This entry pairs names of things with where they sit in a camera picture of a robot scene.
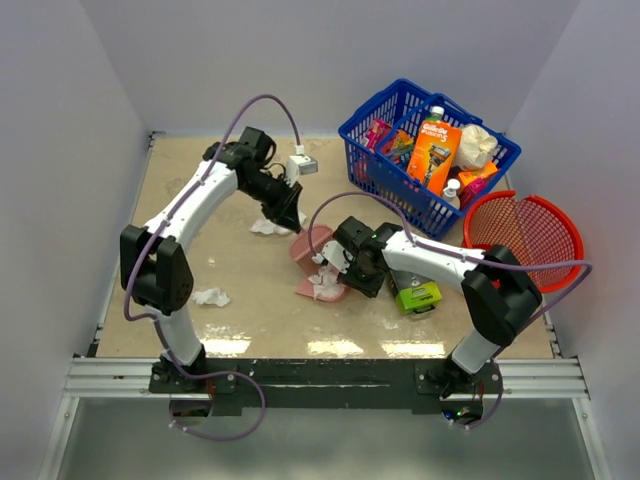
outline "orange box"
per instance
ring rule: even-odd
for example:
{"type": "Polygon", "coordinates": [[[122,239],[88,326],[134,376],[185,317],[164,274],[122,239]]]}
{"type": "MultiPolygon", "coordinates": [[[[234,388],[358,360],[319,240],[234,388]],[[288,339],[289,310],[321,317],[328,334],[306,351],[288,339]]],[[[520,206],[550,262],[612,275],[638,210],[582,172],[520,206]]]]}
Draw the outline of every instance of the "orange box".
{"type": "Polygon", "coordinates": [[[427,118],[407,167],[411,178],[419,180],[428,190],[440,196],[456,156],[462,131],[447,122],[427,118]]]}
{"type": "Polygon", "coordinates": [[[458,174],[458,180],[460,180],[460,192],[462,192],[467,185],[473,182],[476,178],[489,179],[491,175],[498,172],[498,167],[493,162],[487,162],[484,167],[478,170],[470,170],[468,172],[460,172],[458,174]]]}

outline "white cap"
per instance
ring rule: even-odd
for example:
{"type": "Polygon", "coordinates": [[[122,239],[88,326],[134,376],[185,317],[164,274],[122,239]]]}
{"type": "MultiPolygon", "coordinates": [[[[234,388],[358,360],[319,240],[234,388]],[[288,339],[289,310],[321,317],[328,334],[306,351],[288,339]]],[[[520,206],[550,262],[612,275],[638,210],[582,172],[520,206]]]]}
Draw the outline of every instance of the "white cap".
{"type": "Polygon", "coordinates": [[[452,197],[458,193],[458,190],[460,190],[460,181],[452,178],[447,182],[443,193],[447,197],[452,197]]]}
{"type": "Polygon", "coordinates": [[[435,106],[431,107],[430,111],[431,111],[432,115],[438,115],[440,117],[444,117],[444,108],[442,108],[442,107],[440,107],[438,105],[435,105],[435,106]]]}

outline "white bottle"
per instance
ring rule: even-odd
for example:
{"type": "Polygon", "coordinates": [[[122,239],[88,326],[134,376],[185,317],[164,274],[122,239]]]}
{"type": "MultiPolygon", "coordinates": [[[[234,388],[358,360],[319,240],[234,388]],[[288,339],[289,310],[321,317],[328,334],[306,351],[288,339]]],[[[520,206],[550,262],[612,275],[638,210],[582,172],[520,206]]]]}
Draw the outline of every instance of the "white bottle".
{"type": "Polygon", "coordinates": [[[458,210],[460,210],[460,199],[458,198],[459,189],[460,182],[452,178],[447,182],[447,186],[442,191],[442,199],[458,210]]]}

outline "black bracket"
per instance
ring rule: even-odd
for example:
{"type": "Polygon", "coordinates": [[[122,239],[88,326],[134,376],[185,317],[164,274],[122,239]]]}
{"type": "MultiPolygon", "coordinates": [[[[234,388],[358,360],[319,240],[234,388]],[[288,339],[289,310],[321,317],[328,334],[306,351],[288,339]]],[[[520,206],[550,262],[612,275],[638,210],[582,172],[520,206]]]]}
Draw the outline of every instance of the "black bracket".
{"type": "MultiPolygon", "coordinates": [[[[520,265],[511,250],[496,245],[484,254],[493,262],[520,265]]],[[[542,303],[540,290],[526,272],[478,265],[465,273],[462,292],[473,326],[495,345],[511,345],[542,303]]]]}
{"type": "MultiPolygon", "coordinates": [[[[120,234],[120,281],[127,288],[140,252],[151,238],[148,230],[127,225],[120,234]]],[[[132,297],[139,305],[151,305],[163,315],[180,310],[193,290],[193,275],[182,246],[173,237],[158,237],[142,262],[132,297]]]]}
{"type": "Polygon", "coordinates": [[[399,225],[383,223],[374,231],[352,216],[342,222],[333,238],[353,260],[347,271],[338,275],[338,282],[369,298],[376,297],[389,272],[382,250],[389,238],[401,229],[399,225]]]}

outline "white tissue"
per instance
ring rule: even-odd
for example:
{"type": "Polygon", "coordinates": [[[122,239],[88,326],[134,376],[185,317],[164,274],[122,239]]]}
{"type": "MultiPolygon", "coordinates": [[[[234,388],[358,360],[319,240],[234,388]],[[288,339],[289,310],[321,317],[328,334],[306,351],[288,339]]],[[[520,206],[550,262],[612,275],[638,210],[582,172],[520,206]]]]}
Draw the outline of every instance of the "white tissue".
{"type": "Polygon", "coordinates": [[[313,298],[319,295],[324,298],[332,298],[340,295],[343,286],[338,284],[338,275],[328,265],[320,267],[317,275],[311,275],[309,281],[313,283],[313,298]]]}
{"type": "MultiPolygon", "coordinates": [[[[300,225],[302,225],[307,219],[307,216],[302,212],[298,212],[298,218],[300,218],[300,225]]],[[[291,233],[291,230],[279,227],[266,218],[256,220],[249,230],[253,233],[262,233],[263,235],[271,235],[273,233],[277,235],[289,235],[291,233]]]]}
{"type": "Polygon", "coordinates": [[[498,140],[478,125],[462,128],[460,144],[453,165],[463,170],[476,170],[485,166],[493,158],[498,140]]]}
{"type": "Polygon", "coordinates": [[[224,307],[231,301],[227,294],[218,287],[213,287],[209,290],[200,292],[193,292],[191,300],[196,302],[198,305],[217,305],[218,307],[224,307]]]}

